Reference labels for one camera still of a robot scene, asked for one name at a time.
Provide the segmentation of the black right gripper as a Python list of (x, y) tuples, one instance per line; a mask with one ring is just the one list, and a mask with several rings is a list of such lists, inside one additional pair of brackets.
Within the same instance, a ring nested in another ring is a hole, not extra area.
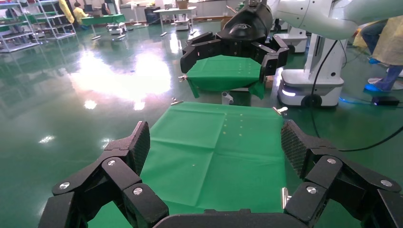
[(273, 17), (266, 4), (243, 7), (216, 34), (203, 33), (186, 41), (180, 59), (181, 72), (186, 74), (198, 60), (218, 55), (251, 57), (260, 63), (259, 81), (272, 76), (287, 63), (289, 48), (279, 35), (265, 43)]

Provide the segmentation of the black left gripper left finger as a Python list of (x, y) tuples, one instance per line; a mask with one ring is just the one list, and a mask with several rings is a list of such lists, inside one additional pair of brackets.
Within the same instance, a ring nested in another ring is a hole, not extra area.
[(129, 136), (111, 141), (93, 163), (53, 187), (38, 226), (86, 228), (112, 202), (132, 227), (154, 227), (169, 209), (140, 177), (150, 143), (145, 121)]

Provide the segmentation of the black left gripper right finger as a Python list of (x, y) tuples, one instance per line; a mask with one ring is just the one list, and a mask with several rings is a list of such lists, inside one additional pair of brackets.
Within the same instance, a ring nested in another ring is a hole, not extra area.
[(329, 141), (305, 134), (292, 120), (281, 128), (281, 147), (302, 183), (283, 198), (284, 212), (307, 227), (334, 200), (363, 228), (403, 225), (402, 187), (392, 179), (347, 159)]

